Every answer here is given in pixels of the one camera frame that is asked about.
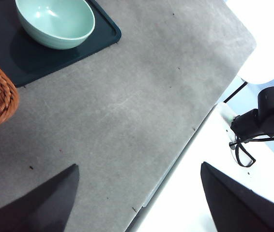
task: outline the black cable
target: black cable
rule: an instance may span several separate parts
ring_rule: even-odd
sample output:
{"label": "black cable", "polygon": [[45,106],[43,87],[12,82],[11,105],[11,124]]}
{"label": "black cable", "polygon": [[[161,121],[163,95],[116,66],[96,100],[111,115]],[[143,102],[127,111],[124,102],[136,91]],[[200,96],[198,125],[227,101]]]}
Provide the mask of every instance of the black cable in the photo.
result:
{"label": "black cable", "polygon": [[224,103],[227,103],[232,97],[234,97],[243,87],[245,87],[248,82],[244,82],[238,89],[236,89],[228,98],[224,100]]}
{"label": "black cable", "polygon": [[[255,139],[256,137],[265,136],[265,135],[267,135],[267,134],[266,133],[256,134],[256,135],[252,136],[251,138],[245,139],[245,140],[241,140],[238,136],[236,136],[236,142],[232,143],[232,144],[229,144],[229,147],[232,147],[232,146],[236,145],[236,147],[235,147],[235,156],[236,156],[237,163],[240,166],[245,167],[245,168],[249,168],[256,162],[256,159],[244,148],[242,143],[274,141],[274,137]],[[241,163],[240,158],[239,158],[239,148],[251,159],[250,164],[243,165]]]}

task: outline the bowl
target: bowl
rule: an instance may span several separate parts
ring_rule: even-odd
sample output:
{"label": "bowl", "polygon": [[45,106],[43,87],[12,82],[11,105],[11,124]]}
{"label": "bowl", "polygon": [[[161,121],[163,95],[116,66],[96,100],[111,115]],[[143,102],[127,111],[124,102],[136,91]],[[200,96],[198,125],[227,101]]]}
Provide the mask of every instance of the bowl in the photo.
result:
{"label": "bowl", "polygon": [[25,31],[54,49],[80,45],[93,32],[95,17],[85,0],[15,0]]}

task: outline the table surface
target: table surface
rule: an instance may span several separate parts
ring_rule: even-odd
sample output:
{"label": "table surface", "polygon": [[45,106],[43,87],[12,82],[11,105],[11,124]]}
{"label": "table surface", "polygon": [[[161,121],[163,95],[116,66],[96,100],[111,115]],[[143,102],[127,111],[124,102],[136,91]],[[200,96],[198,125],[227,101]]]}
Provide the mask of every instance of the table surface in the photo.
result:
{"label": "table surface", "polygon": [[147,214],[130,232],[216,232],[200,178],[204,161],[274,202],[274,153],[265,143],[248,143],[245,147],[257,161],[250,168],[239,166],[228,146],[233,137],[228,115],[233,118],[235,113],[224,103],[208,115],[183,151],[179,165],[150,202]]}
{"label": "table surface", "polygon": [[67,232],[124,231],[255,45],[221,0],[98,3],[119,43],[19,88],[0,126],[0,207],[79,165]]}

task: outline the white surface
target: white surface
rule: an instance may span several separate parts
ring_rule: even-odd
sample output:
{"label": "white surface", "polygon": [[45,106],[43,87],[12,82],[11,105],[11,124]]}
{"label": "white surface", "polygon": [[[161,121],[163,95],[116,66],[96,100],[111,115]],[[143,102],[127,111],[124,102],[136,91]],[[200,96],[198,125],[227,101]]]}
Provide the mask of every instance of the white surface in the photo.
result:
{"label": "white surface", "polygon": [[274,0],[228,0],[227,5],[248,28],[257,47],[238,75],[252,84],[274,79]]}
{"label": "white surface", "polygon": [[216,231],[200,179],[200,166],[204,161],[274,202],[274,153],[264,143],[246,144],[257,162],[250,168],[240,167],[228,146],[230,118],[223,119],[220,114],[230,111],[226,104],[220,103],[211,112],[138,232]]}

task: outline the scratch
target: scratch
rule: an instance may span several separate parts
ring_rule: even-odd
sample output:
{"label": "scratch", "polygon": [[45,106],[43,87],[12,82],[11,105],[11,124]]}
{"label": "scratch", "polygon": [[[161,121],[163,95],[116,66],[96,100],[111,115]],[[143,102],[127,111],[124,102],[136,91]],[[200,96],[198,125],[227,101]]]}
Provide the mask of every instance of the scratch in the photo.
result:
{"label": "scratch", "polygon": [[130,97],[126,98],[125,100],[123,100],[122,102],[119,103],[115,103],[115,107],[113,109],[111,109],[109,112],[107,112],[103,117],[101,117],[98,121],[98,123],[100,123],[101,121],[103,121],[106,117],[108,117],[110,114],[112,114],[114,111],[116,111],[119,107],[125,105],[129,100],[131,100],[133,97],[135,97],[136,95],[139,95],[139,93],[141,92],[141,90],[135,92],[134,94],[132,94]]}
{"label": "scratch", "polygon": [[45,100],[43,100],[43,101],[44,101],[44,104],[46,105],[46,107],[49,108],[49,109],[51,109],[51,107],[48,105],[48,103],[46,103]]}

